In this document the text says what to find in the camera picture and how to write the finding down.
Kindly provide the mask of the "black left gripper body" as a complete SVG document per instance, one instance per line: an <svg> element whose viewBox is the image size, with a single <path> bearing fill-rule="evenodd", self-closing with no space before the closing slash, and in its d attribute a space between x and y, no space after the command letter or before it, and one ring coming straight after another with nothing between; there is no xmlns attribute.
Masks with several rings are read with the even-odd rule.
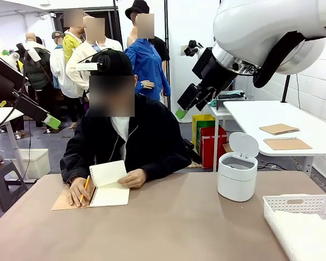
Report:
<svg viewBox="0 0 326 261"><path fill-rule="evenodd" d="M0 103L15 103L24 80L22 73L0 58Z"/></svg>

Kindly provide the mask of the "person's right hand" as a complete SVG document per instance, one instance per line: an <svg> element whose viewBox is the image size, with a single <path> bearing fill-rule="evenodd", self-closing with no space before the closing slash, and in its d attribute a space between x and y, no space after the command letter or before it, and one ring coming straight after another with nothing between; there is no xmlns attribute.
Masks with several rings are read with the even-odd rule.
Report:
<svg viewBox="0 0 326 261"><path fill-rule="evenodd" d="M70 206L86 207L89 205L94 191L92 179L75 176L71 179L67 200Z"/></svg>

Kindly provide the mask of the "person's left hand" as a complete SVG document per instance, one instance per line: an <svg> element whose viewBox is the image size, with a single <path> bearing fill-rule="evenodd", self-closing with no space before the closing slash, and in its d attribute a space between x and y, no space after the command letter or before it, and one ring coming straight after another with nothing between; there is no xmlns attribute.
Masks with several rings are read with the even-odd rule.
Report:
<svg viewBox="0 0 326 261"><path fill-rule="evenodd" d="M128 174L117 182L126 188L140 188L145 183L147 174L143 169L136 169L128 172Z"/></svg>

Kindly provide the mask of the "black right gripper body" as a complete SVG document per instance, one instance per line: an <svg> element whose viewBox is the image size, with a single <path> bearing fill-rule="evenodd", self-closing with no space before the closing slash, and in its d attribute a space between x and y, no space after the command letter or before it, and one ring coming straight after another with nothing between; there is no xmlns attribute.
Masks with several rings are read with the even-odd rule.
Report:
<svg viewBox="0 0 326 261"><path fill-rule="evenodd" d="M210 91L218 95L237 77L233 71L225 69L213 56L212 48L207 47L199 56L192 72L200 79L196 87L200 91Z"/></svg>

